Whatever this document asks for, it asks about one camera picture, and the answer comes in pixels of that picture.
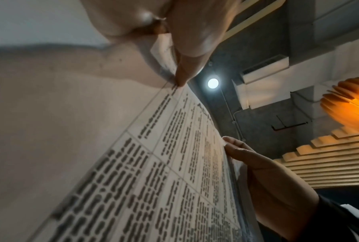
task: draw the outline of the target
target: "orange lamp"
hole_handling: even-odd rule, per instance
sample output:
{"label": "orange lamp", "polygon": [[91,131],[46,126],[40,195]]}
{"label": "orange lamp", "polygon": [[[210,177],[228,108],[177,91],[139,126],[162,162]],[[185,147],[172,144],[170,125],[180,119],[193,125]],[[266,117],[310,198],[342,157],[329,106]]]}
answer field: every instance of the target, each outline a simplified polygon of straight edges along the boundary
{"label": "orange lamp", "polygon": [[324,94],[320,106],[333,119],[359,131],[359,77],[347,79]]}

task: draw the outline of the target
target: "ceiling light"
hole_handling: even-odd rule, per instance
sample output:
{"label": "ceiling light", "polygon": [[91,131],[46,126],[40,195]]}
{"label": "ceiling light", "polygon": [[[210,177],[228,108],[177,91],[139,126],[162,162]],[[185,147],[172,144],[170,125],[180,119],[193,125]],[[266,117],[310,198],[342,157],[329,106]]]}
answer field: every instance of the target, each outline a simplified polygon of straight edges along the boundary
{"label": "ceiling light", "polygon": [[218,86],[219,82],[217,79],[213,78],[210,79],[209,82],[207,83],[208,87],[210,87],[211,89],[214,89]]}

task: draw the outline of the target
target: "document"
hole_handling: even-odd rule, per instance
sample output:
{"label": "document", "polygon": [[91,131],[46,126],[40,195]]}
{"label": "document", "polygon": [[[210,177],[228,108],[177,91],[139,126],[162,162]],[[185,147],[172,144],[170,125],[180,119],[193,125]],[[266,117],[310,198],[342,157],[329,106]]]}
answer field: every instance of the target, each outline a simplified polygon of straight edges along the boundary
{"label": "document", "polygon": [[[26,155],[17,165],[37,160],[47,178],[15,188],[23,195],[11,198],[18,206],[0,207],[1,229],[11,229],[5,223],[10,213],[26,224],[19,233],[27,231],[24,238],[32,242],[261,241],[252,228],[258,226],[252,206],[250,218],[240,207],[242,196],[237,196],[224,141],[210,114],[189,86],[170,81],[176,69],[170,35],[137,46],[100,54],[90,50],[84,56],[51,54],[48,66],[54,69],[37,72],[39,83],[16,82],[23,93],[11,102],[29,104],[27,112],[37,113],[40,129],[24,126],[24,116],[14,109],[1,111],[1,117],[10,118],[3,129],[22,130],[18,141],[37,140],[32,131],[55,138],[40,138],[46,145],[37,147],[42,151],[37,157],[32,156],[34,144],[24,141]],[[141,55],[144,51],[150,54]],[[0,91],[10,95],[5,88]],[[54,132],[57,126],[64,132]],[[45,196],[32,197],[41,189]],[[23,211],[29,217],[21,216]]]}

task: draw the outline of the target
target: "person's hand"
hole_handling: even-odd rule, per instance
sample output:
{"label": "person's hand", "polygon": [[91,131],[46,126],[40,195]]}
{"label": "person's hand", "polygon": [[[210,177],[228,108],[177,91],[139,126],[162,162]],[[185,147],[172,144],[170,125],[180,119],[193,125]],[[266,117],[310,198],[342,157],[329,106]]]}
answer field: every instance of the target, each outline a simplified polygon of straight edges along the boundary
{"label": "person's hand", "polygon": [[287,240],[296,240],[315,213],[317,193],[291,170],[256,153],[244,142],[227,136],[223,139],[227,155],[247,165],[257,220]]}
{"label": "person's hand", "polygon": [[238,0],[81,0],[89,19],[111,42],[170,32],[176,82],[183,86],[208,61],[235,17]]}

